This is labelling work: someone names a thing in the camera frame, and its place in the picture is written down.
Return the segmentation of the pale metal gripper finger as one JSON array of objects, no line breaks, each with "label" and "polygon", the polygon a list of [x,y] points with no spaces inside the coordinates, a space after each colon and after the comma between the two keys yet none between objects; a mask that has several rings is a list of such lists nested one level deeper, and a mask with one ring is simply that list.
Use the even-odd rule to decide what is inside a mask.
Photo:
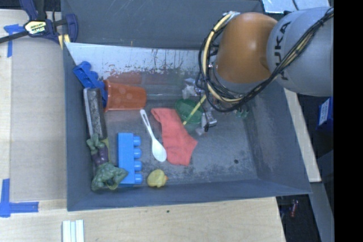
[{"label": "pale metal gripper finger", "polygon": [[200,125],[196,128],[195,132],[198,135],[203,135],[209,131],[209,129],[217,125],[217,120],[214,118],[211,111],[207,111],[202,114]]},{"label": "pale metal gripper finger", "polygon": [[196,86],[196,81],[193,78],[184,80],[184,88],[181,91],[182,98],[189,99],[200,95],[200,89]]}]

